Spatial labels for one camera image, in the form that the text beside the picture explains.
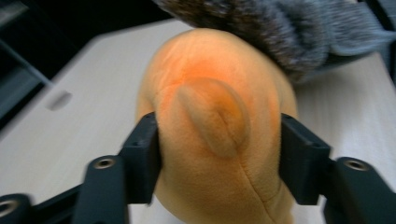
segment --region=orange plush fabric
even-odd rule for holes
[[[156,195],[187,223],[292,223],[278,176],[280,115],[296,117],[284,74],[235,35],[194,29],[150,62],[136,119],[155,111]]]

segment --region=metal screw head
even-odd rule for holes
[[[93,167],[95,169],[106,169],[108,167],[111,167],[115,164],[116,162],[112,159],[103,159],[103,160],[99,160],[97,161]]]
[[[369,170],[369,167],[360,161],[348,160],[348,161],[344,161],[344,165],[357,171]]]
[[[5,217],[6,215],[12,213],[18,207],[18,201],[7,200],[0,202],[0,217]]]

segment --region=tabletop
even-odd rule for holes
[[[93,39],[0,132],[0,195],[40,203],[81,183],[89,161],[120,151],[134,127],[141,77],[167,39],[192,29],[154,22]],[[396,189],[396,90],[377,53],[294,87],[300,122],[332,146],[332,158],[371,163]],[[154,198],[129,206],[132,222],[182,223]],[[321,205],[293,208],[296,224],[324,223]]]

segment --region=white table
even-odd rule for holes
[[[34,204],[43,202],[79,184],[92,159],[117,154],[134,127],[149,59],[189,29],[170,20],[92,40],[54,87],[0,133],[0,195],[29,193]],[[333,158],[368,161],[396,189],[396,92],[377,54],[297,86],[296,93],[301,122],[334,147]],[[60,96],[64,101],[54,104]],[[156,200],[130,209],[136,224],[181,223]],[[296,223],[323,223],[320,209],[296,206]]]

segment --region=gray towel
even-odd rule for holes
[[[347,0],[153,0],[194,26],[238,35],[298,81],[396,39],[364,3]]]

